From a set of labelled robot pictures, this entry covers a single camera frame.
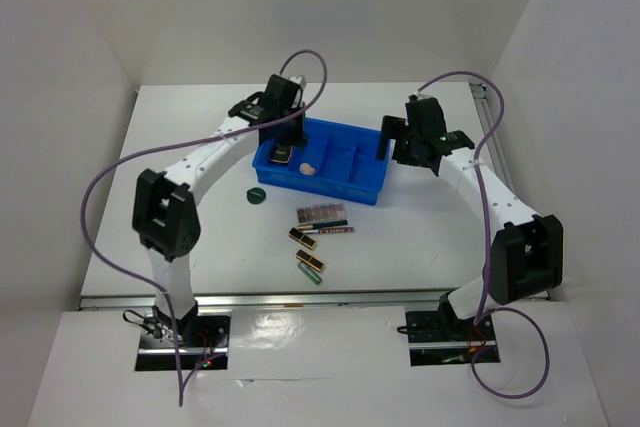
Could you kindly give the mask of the black square compact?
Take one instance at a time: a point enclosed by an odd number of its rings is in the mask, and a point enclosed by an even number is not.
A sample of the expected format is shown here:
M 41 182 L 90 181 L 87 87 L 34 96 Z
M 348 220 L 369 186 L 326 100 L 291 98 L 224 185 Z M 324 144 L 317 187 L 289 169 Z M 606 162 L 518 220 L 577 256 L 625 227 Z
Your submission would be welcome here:
M 269 151 L 268 161 L 275 165 L 288 165 L 293 153 L 293 146 L 273 145 Z

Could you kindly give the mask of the beige makeup sponge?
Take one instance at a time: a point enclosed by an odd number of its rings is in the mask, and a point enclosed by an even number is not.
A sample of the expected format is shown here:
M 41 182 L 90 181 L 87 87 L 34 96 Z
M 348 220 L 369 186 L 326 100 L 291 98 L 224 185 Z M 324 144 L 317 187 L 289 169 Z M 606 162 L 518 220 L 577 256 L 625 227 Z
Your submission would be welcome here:
M 299 166 L 299 172 L 303 175 L 314 176 L 316 169 L 309 163 L 301 163 Z

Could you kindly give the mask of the eyeshadow palette clear case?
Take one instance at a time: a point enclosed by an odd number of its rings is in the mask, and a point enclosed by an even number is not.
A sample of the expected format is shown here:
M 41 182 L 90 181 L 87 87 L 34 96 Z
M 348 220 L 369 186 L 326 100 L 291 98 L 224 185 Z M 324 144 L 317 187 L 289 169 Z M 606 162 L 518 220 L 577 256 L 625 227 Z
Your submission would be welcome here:
M 296 218 L 300 225 L 330 223 L 347 219 L 343 203 L 325 203 L 296 209 Z

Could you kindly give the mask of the red lip gloss tube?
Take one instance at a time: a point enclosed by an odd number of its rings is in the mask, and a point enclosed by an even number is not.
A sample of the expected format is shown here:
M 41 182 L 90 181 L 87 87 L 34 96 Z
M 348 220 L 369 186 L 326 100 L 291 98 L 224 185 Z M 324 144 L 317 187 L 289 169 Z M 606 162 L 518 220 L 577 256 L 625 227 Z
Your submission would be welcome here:
M 319 229 L 310 229 L 303 230 L 303 233 L 307 235 L 333 235 L 333 234 L 344 234 L 344 233 L 353 233 L 355 229 L 349 226 L 338 226 L 338 227 L 325 227 Z

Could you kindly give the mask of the black gold lipstick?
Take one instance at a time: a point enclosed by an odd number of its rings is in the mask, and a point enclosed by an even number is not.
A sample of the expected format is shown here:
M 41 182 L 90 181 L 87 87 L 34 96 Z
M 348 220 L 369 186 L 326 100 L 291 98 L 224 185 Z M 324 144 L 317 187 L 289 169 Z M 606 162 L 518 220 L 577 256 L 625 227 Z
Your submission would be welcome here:
M 323 261 L 305 250 L 298 250 L 296 252 L 296 259 L 316 272 L 321 273 L 325 269 L 325 263 Z
M 308 250 L 313 251 L 317 246 L 317 242 L 312 237 L 310 237 L 305 231 L 297 228 L 291 228 L 288 232 L 288 236 Z

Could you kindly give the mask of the green mascara tube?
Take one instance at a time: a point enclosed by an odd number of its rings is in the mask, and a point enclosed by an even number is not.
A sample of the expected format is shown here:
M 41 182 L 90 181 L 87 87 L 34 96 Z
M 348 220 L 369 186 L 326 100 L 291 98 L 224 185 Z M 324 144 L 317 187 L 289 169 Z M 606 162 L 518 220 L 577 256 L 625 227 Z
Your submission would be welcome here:
M 297 267 L 316 286 L 319 286 L 322 283 L 322 277 L 320 276 L 320 274 L 305 263 L 299 262 Z

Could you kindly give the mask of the black gold eyeliner pencil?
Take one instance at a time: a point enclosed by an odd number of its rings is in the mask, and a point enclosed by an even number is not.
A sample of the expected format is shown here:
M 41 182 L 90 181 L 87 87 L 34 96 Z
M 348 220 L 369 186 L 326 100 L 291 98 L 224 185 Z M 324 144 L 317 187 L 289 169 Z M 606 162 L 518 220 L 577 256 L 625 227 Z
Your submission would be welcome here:
M 298 225 L 297 228 L 300 230 L 314 230 L 314 229 L 323 229 L 323 228 L 331 228 L 331 227 L 341 227 L 346 225 L 348 225 L 348 221 L 344 219 L 344 220 L 336 220 L 336 221 L 301 224 L 301 225 Z

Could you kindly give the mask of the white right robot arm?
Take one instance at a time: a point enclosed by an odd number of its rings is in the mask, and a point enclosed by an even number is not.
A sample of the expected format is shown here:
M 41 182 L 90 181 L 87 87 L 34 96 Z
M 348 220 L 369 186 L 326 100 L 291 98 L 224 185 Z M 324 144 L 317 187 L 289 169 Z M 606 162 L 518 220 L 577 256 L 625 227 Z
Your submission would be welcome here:
M 558 287 L 563 280 L 564 228 L 522 202 L 480 159 L 466 133 L 450 131 L 434 97 L 412 95 L 403 118 L 382 121 L 377 156 L 431 170 L 445 180 L 484 224 L 480 276 L 440 297 L 427 326 L 458 341 L 477 313 Z

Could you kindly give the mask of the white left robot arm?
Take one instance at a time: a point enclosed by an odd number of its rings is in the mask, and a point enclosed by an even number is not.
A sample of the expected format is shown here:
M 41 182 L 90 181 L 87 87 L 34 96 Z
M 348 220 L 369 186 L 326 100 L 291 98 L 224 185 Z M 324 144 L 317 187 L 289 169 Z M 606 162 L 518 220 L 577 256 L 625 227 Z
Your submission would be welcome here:
M 212 139 L 160 172 L 137 178 L 132 226 L 160 285 L 153 315 L 176 346 L 196 337 L 198 303 L 189 255 L 201 236 L 198 205 L 242 158 L 259 182 L 373 205 L 386 177 L 389 141 L 378 130 L 308 119 L 303 77 L 270 76 L 235 104 Z

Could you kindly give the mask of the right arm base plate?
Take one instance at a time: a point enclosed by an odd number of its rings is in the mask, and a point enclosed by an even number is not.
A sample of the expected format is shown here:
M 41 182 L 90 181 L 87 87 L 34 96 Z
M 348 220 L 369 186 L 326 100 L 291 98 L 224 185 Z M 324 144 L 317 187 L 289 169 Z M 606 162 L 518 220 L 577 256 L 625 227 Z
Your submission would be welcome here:
M 478 363 L 501 362 L 491 319 L 447 327 L 436 311 L 407 311 L 396 332 L 408 341 L 412 367 L 470 364 L 476 353 Z

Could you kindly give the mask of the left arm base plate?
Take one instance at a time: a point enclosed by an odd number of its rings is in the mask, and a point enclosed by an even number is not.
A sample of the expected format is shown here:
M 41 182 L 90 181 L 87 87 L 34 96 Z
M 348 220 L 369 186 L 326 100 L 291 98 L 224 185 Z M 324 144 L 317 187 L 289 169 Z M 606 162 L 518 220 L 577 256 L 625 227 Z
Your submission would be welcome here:
M 174 371 L 174 345 L 177 344 L 184 370 L 201 363 L 201 370 L 226 370 L 231 316 L 204 315 L 195 319 L 185 337 L 176 341 L 168 328 L 151 315 L 131 309 L 122 313 L 123 320 L 140 328 L 135 362 L 137 372 Z

